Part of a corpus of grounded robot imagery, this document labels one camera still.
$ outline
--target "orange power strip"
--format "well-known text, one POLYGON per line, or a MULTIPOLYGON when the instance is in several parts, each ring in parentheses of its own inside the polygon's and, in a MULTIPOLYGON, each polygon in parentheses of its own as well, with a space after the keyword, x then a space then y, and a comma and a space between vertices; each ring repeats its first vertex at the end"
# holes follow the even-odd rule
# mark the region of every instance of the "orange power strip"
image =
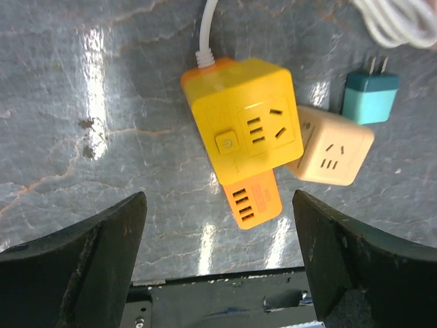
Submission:
POLYGON ((281 196, 272 169, 223 188, 241 229, 251 229, 281 214, 281 196))

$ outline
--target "usb port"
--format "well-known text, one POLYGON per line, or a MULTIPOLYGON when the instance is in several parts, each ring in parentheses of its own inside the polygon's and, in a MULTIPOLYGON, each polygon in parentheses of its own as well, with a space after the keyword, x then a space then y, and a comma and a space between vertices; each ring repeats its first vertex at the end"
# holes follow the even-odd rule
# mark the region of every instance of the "usb port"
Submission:
POLYGON ((255 215, 253 214, 253 213, 251 213, 251 214, 249 214, 249 215, 246 215, 245 217, 242 217, 241 218, 241 220, 247 220, 247 219, 250 219, 251 217, 254 217, 255 215))
POLYGON ((248 210, 251 210, 251 209, 252 209, 252 206, 247 206, 247 207, 243 208, 242 210, 240 210, 240 214, 243 214, 243 213, 245 213, 245 212, 247 212, 248 210))
POLYGON ((244 198, 242 198, 241 200, 237 200, 235 203, 237 204, 237 205, 239 205, 240 203, 243 203, 243 202, 245 202, 245 201, 247 201, 247 200, 249 200, 249 197, 244 197, 244 198))
POLYGON ((245 193, 246 192, 246 189, 241 189, 241 190, 239 190, 239 191, 236 191, 235 193, 233 193, 232 195, 234 196, 234 197, 237 197, 238 195, 241 195, 241 194, 243 194, 243 193, 245 193))

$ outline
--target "power strip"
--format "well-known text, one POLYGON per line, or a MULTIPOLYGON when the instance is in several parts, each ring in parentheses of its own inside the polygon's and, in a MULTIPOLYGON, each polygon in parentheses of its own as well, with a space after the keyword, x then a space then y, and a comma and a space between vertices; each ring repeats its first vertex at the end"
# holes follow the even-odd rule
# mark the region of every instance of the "power strip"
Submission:
POLYGON ((292 76, 251 58, 220 59, 182 77, 182 88, 222 185, 303 154, 292 76))
POLYGON ((272 169, 223 188, 241 229, 251 229, 281 214, 281 196, 272 169))
POLYGON ((321 109, 299 105, 298 112, 305 153, 287 167, 304 181, 352 184, 374 141, 373 131, 321 109))

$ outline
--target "marble surface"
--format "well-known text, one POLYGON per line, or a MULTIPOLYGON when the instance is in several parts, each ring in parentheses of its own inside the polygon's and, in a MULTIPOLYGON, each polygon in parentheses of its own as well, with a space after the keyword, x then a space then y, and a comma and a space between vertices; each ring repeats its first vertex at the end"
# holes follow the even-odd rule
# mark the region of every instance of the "marble surface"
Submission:
POLYGON ((276 170, 283 213, 239 230, 180 88, 204 0, 0 2, 0 250, 136 191, 149 211, 136 282, 302 265, 291 199, 304 189, 437 247, 437 54, 385 51, 347 1, 220 0, 216 56, 289 68, 298 103, 338 111, 347 72, 390 57, 401 89, 356 182, 276 170))

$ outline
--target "metal prong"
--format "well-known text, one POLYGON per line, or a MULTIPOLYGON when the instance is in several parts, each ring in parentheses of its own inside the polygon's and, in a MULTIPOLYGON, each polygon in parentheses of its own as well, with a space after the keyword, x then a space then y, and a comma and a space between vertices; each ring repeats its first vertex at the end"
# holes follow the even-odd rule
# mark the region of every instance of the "metal prong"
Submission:
POLYGON ((372 75, 375 70, 376 57, 370 59, 369 75, 372 75))
POLYGON ((382 65, 381 65, 381 73, 383 73, 383 72, 385 72, 385 70, 386 70, 386 68, 387 68, 387 62, 389 61, 389 58, 388 57, 385 57, 384 58, 384 61, 382 62, 382 65))

